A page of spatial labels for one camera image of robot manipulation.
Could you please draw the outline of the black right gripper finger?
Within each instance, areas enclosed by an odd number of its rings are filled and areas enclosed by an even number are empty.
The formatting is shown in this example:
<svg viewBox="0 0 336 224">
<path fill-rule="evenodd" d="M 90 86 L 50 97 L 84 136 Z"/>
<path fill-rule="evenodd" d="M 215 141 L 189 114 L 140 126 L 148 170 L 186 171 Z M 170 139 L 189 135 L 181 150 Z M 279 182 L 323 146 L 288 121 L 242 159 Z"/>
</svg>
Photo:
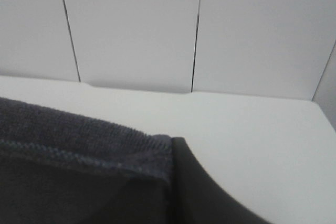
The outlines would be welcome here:
<svg viewBox="0 0 336 224">
<path fill-rule="evenodd" d="M 268 223 L 210 177 L 184 138 L 172 138 L 172 151 L 173 223 Z"/>
</svg>

